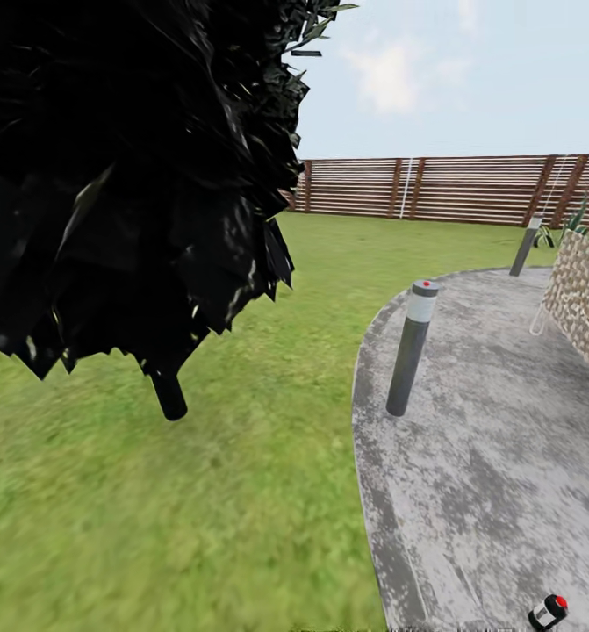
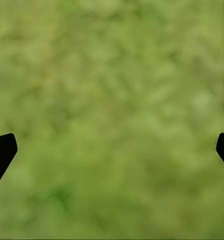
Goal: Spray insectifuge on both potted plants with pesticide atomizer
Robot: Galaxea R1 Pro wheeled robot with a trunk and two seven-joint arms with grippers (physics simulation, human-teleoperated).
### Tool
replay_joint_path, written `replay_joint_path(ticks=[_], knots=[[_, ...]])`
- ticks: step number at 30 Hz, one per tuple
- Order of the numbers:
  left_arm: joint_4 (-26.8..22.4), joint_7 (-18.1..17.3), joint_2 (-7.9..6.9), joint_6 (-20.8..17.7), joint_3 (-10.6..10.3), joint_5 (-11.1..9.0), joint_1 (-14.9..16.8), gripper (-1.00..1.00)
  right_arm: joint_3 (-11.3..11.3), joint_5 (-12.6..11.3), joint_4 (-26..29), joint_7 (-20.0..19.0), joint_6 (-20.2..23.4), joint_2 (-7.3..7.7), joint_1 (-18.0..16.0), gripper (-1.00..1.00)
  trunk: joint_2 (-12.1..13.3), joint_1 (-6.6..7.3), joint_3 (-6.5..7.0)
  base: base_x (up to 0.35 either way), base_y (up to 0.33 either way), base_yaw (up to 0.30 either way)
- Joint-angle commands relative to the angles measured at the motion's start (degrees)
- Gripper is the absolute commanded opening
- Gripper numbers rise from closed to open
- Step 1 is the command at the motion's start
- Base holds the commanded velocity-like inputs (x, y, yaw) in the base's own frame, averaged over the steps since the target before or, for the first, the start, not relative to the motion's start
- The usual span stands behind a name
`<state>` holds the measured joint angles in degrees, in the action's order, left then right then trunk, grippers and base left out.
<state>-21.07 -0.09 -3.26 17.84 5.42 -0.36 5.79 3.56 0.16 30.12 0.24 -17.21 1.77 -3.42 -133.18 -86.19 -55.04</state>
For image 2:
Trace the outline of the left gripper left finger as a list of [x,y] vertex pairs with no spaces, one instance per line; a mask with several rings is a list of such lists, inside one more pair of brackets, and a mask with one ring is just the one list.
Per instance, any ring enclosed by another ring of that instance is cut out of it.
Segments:
[[13,133],[0,136],[0,179],[18,151]]

